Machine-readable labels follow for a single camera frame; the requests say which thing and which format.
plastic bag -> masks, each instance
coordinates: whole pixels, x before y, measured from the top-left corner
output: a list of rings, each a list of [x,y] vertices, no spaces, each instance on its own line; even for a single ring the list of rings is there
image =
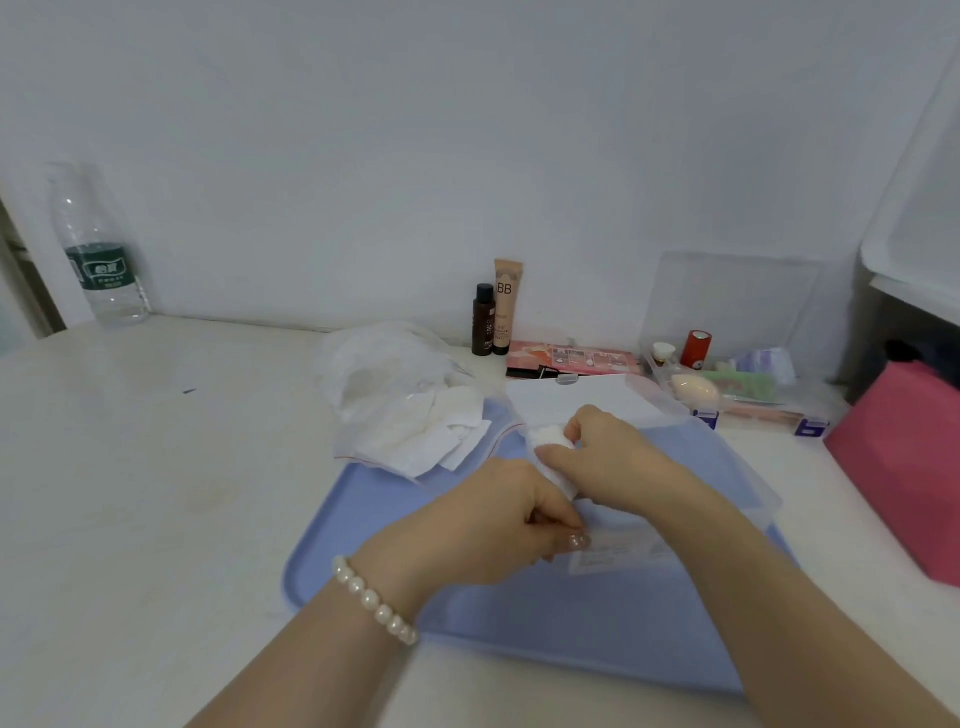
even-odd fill
[[[338,418],[334,455],[422,483],[490,457],[519,425],[510,401],[425,328],[386,322],[326,334],[315,366]]]

fingernail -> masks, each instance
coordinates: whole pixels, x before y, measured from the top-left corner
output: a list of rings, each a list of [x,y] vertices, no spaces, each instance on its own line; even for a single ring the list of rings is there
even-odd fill
[[[590,548],[590,536],[586,533],[570,535],[570,549],[573,551],[583,551]]]

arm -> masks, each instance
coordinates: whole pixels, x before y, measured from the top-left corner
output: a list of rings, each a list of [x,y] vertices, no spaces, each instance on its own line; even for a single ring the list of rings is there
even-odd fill
[[[490,584],[583,547],[582,529],[573,506],[530,463],[492,459],[377,533],[349,563],[412,623],[442,587]],[[356,725],[401,647],[331,579],[189,726]]]
[[[769,726],[958,721],[725,498],[596,407],[567,426],[579,450],[538,457],[605,505],[646,518],[684,562]]]

water bottle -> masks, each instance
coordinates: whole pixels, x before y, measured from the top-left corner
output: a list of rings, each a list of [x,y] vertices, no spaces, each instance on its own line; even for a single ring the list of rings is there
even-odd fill
[[[138,324],[150,315],[119,226],[76,164],[52,163],[50,209],[54,229],[93,314],[105,324]]]

green packet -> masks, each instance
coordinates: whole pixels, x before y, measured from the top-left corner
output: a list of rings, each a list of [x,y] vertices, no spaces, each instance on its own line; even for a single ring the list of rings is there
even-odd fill
[[[720,394],[738,400],[750,400],[777,404],[777,383],[770,375],[752,372],[697,372],[704,379],[717,385]]]

